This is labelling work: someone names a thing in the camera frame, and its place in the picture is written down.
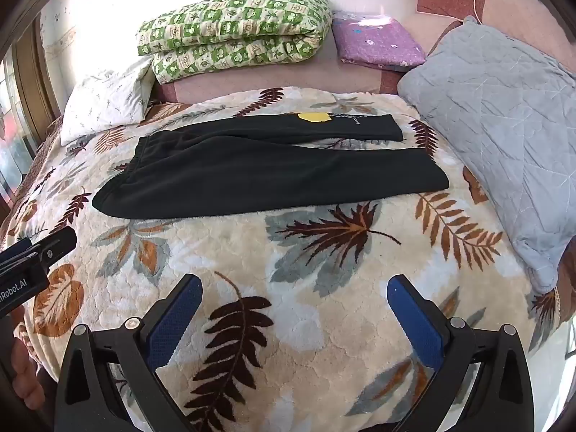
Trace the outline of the person's left hand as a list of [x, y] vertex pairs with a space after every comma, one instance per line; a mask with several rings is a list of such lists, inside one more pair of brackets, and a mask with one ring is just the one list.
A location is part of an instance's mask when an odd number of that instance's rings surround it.
[[29, 410], [39, 410], [45, 403], [45, 392], [36, 374], [36, 363], [19, 338], [14, 340], [11, 365], [15, 371], [12, 382], [15, 393]]

